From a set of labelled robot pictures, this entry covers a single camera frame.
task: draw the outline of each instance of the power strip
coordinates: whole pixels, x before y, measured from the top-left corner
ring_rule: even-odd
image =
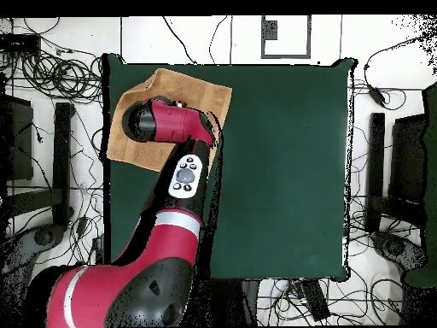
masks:
[[[0,53],[41,53],[41,37],[37,34],[0,34]]]

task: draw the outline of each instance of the black monitor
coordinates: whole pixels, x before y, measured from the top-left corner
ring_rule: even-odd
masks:
[[[32,119],[31,103],[24,99],[3,95],[2,129],[12,137],[9,145],[9,167],[7,180],[32,179]]]

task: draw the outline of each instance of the white floor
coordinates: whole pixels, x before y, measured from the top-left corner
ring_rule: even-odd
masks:
[[[364,64],[368,58],[378,50],[390,47],[408,38],[414,38],[419,31],[411,26],[401,26],[400,15],[313,15],[312,16],[312,57],[310,60],[262,60],[260,59],[260,17],[224,15],[212,17],[169,17],[167,20],[173,31],[186,45],[187,52],[191,59],[197,63],[217,64],[320,64],[331,65],[343,57],[358,59],[359,65],[355,71],[356,82],[361,83],[363,79]],[[213,43],[210,46],[211,38],[217,24],[223,20],[216,31]],[[26,19],[28,26],[36,32],[44,32],[51,28],[56,19]],[[287,19],[281,19],[279,26]],[[15,19],[15,32],[27,32],[23,19]],[[10,24],[3,20],[0,30],[9,31]],[[59,24],[50,32],[44,34],[49,41],[57,44],[48,46],[43,43],[43,49],[55,54],[56,49],[69,48],[90,52],[95,56],[102,53],[121,54],[126,62],[133,63],[189,63],[184,48],[170,33],[166,23],[161,17],[129,17],[129,18],[61,18]],[[88,66],[93,57],[83,53],[72,54],[62,53],[63,59],[78,59]],[[420,90],[433,84],[437,77],[433,75],[432,68],[428,64],[429,55],[417,44],[409,44],[396,50],[384,51],[372,58],[370,68],[367,72],[368,80],[374,86],[380,88],[400,88],[405,91],[406,101],[403,107],[395,111],[389,111],[376,105],[368,95],[363,92],[355,97],[355,126],[353,139],[353,157],[363,155],[367,152],[367,143],[364,134],[368,132],[370,114],[373,112],[384,112],[386,114],[386,145],[391,144],[391,127],[397,118],[411,114],[419,114],[423,111],[422,94]],[[22,77],[20,70],[15,74],[16,78]],[[46,132],[40,132],[43,142],[38,143],[36,137],[33,143],[33,157],[38,160],[49,181],[52,180],[52,157],[53,154],[53,117],[54,108],[48,97],[35,90],[23,89],[20,86],[29,86],[23,79],[14,80],[14,89],[7,87],[8,94],[24,98],[32,102],[34,109],[34,123]],[[402,94],[399,91],[390,91],[391,102],[388,107],[396,108],[402,101]],[[102,127],[102,110],[97,102],[89,105],[76,105],[78,115],[74,116],[72,129],[77,142],[72,139],[72,154],[79,152],[72,158],[72,167],[75,179],[71,180],[71,203],[76,210],[73,217],[78,217],[79,210],[84,200],[84,208],[87,208],[90,200],[96,202],[97,213],[92,208],[86,216],[95,218],[96,225],[93,230],[84,238],[80,245],[82,255],[87,257],[87,250],[90,249],[91,239],[103,233],[103,223],[99,214],[102,214],[102,165],[96,158],[88,136]],[[100,146],[101,134],[96,136],[97,147]],[[386,149],[386,174],[385,187],[387,192],[389,171],[388,160],[391,149]],[[355,195],[363,195],[365,190],[365,160],[362,157],[354,162],[354,166],[362,169],[361,172],[353,175],[352,192]],[[9,189],[10,193],[21,193],[30,190],[41,190],[46,187],[44,177],[39,171],[38,165],[34,164],[34,178],[31,181],[17,181],[14,187]],[[352,211],[359,210],[359,205],[354,203]],[[17,232],[35,213],[21,215],[11,220],[10,232]],[[50,222],[51,212],[47,211],[33,218],[29,226],[37,226],[41,223]],[[382,227],[387,226],[391,221],[384,220]],[[414,243],[420,243],[417,234],[412,233],[409,238]],[[34,275],[48,265],[74,264],[82,259],[78,252],[72,258],[70,240],[68,237],[57,248],[44,253],[38,259]],[[380,324],[381,321],[375,316],[370,305],[369,294],[365,293],[367,284],[368,290],[375,281],[382,278],[399,280],[399,274],[395,266],[383,260],[371,248],[371,241],[360,238],[357,242],[351,242],[349,246],[348,262],[353,269],[352,276],[344,283],[335,283],[324,280],[321,283],[329,300],[329,309],[332,313],[340,316],[352,315],[348,319],[339,319],[336,316],[330,317],[328,323],[357,324],[363,325]],[[283,293],[285,281],[273,284],[272,280],[264,280],[259,290],[259,312],[258,320],[262,325],[321,325],[314,323],[308,316],[306,308],[301,302],[294,301],[295,306],[290,307],[286,300],[277,304],[277,312],[268,309],[275,298]],[[395,301],[399,308],[402,291],[393,283],[379,283],[374,290],[377,298],[386,301]],[[376,305],[380,318],[388,325],[395,325],[399,317],[388,307],[382,307],[381,303]]]

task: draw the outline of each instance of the cloth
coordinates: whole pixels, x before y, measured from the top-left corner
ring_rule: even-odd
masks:
[[[149,79],[126,91],[119,99],[108,140],[108,158],[159,172],[172,151],[172,143],[139,143],[125,135],[121,119],[133,103],[156,96],[184,101],[187,107],[199,109],[207,117],[211,117],[209,112],[213,112],[223,129],[231,92],[231,88],[222,85],[214,85],[167,69],[156,69]],[[210,122],[213,125],[214,136],[218,139],[215,121],[210,119]],[[216,147],[211,149],[208,170],[211,170],[216,150]]]

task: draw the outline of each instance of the black frame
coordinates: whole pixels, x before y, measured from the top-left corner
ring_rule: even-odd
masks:
[[[306,37],[306,54],[298,55],[267,55],[265,53],[265,41],[277,40],[277,21],[266,20],[265,15],[261,15],[261,59],[311,59],[311,21],[312,16],[308,17],[308,33]]]

